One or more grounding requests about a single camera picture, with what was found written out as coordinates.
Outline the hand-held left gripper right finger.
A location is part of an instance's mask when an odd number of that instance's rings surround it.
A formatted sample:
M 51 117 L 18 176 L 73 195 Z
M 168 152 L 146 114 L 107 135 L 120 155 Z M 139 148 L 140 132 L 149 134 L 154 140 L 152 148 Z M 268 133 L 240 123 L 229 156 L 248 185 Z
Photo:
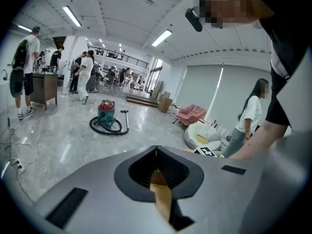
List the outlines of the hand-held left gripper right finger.
M 158 234 L 262 234 L 266 221 L 258 190 L 265 155 L 252 161 L 204 157 L 158 146 L 157 159 L 174 176 L 172 222 Z

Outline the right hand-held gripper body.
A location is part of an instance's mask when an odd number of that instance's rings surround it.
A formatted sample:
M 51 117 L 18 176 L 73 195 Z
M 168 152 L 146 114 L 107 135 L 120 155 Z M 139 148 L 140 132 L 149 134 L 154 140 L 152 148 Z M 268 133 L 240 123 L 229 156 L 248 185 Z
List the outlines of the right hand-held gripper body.
M 217 157 L 216 153 L 214 153 L 208 146 L 198 146 L 194 149 L 194 153 L 203 156 Z

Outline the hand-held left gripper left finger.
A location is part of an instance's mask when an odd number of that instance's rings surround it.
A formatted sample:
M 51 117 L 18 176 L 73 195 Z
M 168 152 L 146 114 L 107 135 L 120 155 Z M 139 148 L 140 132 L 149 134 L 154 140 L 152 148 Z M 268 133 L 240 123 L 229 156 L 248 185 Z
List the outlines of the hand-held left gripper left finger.
M 154 192 L 142 185 L 153 169 L 144 165 L 155 146 L 90 162 L 46 192 L 34 210 L 70 234 L 168 234 Z M 139 180 L 130 176 L 134 166 Z

